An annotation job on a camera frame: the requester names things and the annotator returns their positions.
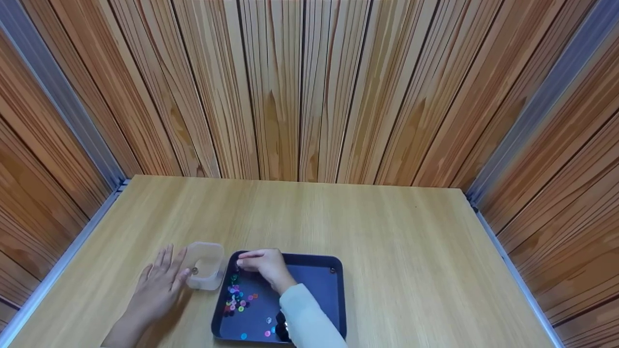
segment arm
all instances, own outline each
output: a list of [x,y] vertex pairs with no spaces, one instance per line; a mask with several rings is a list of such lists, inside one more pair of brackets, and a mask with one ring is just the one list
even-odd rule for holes
[[254,250],[239,255],[236,264],[257,271],[280,294],[279,304],[288,323],[290,339],[298,348],[346,347],[346,342],[324,314],[316,299],[288,272],[278,249]]
[[127,309],[112,326],[102,347],[135,347],[144,331],[172,308],[189,277],[189,269],[180,270],[187,248],[183,248],[174,261],[171,260],[172,251],[172,244],[161,249],[155,263],[144,268]]
[[288,335],[299,348],[346,347],[340,332],[303,284],[290,287],[279,299]]

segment aluminum corner strip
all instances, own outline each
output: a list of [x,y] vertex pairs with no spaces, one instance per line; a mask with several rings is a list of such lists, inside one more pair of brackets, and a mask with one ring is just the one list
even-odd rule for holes
[[118,199],[118,196],[123,192],[124,187],[129,183],[129,180],[125,180],[123,185],[116,189],[106,200],[103,202],[99,210],[90,219],[90,221],[84,226],[77,238],[69,245],[69,248],[60,257],[58,262],[52,267],[51,271],[45,276],[41,284],[34,290],[32,295],[26,300],[22,308],[15,314],[13,319],[0,333],[0,348],[9,347],[13,342],[19,331],[23,328],[26,322],[30,319],[35,310],[41,304],[45,296],[50,292],[56,281],[60,278],[64,270],[67,268],[73,257],[82,248],[82,245],[86,242],[86,239],[95,230],[95,227],[99,224],[103,216],[110,210],[112,204]]
[[483,217],[482,213],[478,211],[475,213],[475,215],[477,215],[477,218],[482,223],[483,229],[488,234],[488,238],[490,238],[490,240],[492,241],[492,244],[495,245],[495,248],[499,252],[499,255],[503,259],[503,262],[505,262],[505,266],[507,266],[509,273],[511,273],[511,276],[514,277],[516,284],[518,284],[520,291],[524,294],[524,297],[526,298],[527,302],[529,302],[529,306],[533,310],[533,313],[535,313],[535,316],[537,317],[537,320],[542,325],[544,331],[546,331],[546,334],[548,334],[548,337],[552,341],[552,344],[557,348],[565,348],[563,345],[563,342],[561,341],[559,336],[556,334],[555,329],[553,329],[552,325],[548,321],[546,314],[544,314],[540,306],[537,304],[535,297],[529,290],[527,284],[525,284],[524,280],[520,276],[520,273],[518,273],[518,270],[516,269],[514,264],[511,262],[507,252],[505,252],[505,249],[503,249],[503,246],[499,242],[499,239],[497,239],[494,231],[492,230],[492,228],[490,228],[490,225],[488,225],[488,222]]
[[493,188],[618,23],[619,1],[598,0],[466,192],[472,203]]
[[108,186],[114,189],[121,185],[126,178],[123,170],[19,0],[0,2],[0,30]]

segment tray rim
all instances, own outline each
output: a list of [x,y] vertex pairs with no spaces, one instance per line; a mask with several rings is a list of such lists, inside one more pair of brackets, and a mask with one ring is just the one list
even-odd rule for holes
[[[248,250],[238,250],[235,251],[230,258],[228,259],[228,264],[226,266],[226,270],[224,272],[222,285],[219,291],[219,296],[217,297],[217,303],[215,304],[215,310],[213,312],[213,317],[210,322],[210,331],[213,334],[213,337],[222,340],[222,341],[235,341],[235,342],[252,342],[252,343],[261,343],[266,344],[266,342],[262,341],[251,341],[251,340],[242,340],[240,338],[224,338],[221,336],[220,327],[223,316],[221,315],[221,311],[218,309],[225,303],[226,299],[226,279],[230,277],[232,270],[235,268],[236,260],[238,256],[242,253],[247,252]],[[316,254],[296,254],[296,253],[282,253],[284,256],[284,261],[286,264],[299,264],[299,258],[313,258],[316,261],[320,261],[321,264],[328,264],[331,267],[335,268],[337,273],[337,296],[339,298],[339,332],[340,335],[346,340],[347,334],[347,326],[346,326],[346,298],[344,296],[344,266],[339,258],[330,255],[316,255]],[[290,344],[289,342],[273,342],[276,344]]]

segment finger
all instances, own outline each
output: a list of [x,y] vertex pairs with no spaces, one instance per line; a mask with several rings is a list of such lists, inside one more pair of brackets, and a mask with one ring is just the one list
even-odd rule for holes
[[163,263],[163,254],[165,254],[165,249],[159,249],[159,253],[157,254],[157,258],[155,258],[155,263],[153,263],[153,267],[161,267],[161,264]]
[[181,290],[181,288],[183,287],[183,284],[185,284],[185,282],[187,281],[187,278],[189,278],[189,268],[183,269],[174,279],[174,283],[172,283],[172,292],[174,294],[177,294],[179,292],[179,290]]
[[168,244],[165,248],[165,253],[163,254],[163,262],[162,262],[162,270],[167,272],[170,268],[170,263],[172,262],[172,253],[174,252],[174,245]]
[[253,250],[253,251],[248,251],[246,253],[242,253],[238,256],[238,258],[240,259],[246,259],[246,258],[258,258],[260,256],[264,256],[264,254],[266,253],[266,249],[258,249],[258,250]]
[[146,280],[149,278],[149,272],[152,268],[153,268],[153,264],[149,263],[142,270],[142,273],[140,274],[140,279],[137,281],[137,288],[142,287],[142,285],[146,282]]
[[236,260],[236,265],[245,271],[258,272],[261,261],[259,258],[239,259]]
[[187,247],[185,246],[183,249],[181,249],[181,251],[178,252],[178,255],[176,255],[174,261],[172,261],[172,265],[170,265],[170,269],[168,270],[169,274],[171,274],[172,276],[176,276],[178,270],[181,268],[183,260],[185,260],[186,255]]

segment left hand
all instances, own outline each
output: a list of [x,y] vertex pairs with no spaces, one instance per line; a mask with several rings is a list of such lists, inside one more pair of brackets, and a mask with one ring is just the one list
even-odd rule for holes
[[180,270],[187,248],[172,261],[173,248],[169,244],[161,249],[155,263],[144,268],[127,310],[110,330],[103,347],[135,346],[144,331],[170,311],[190,273],[188,268]]

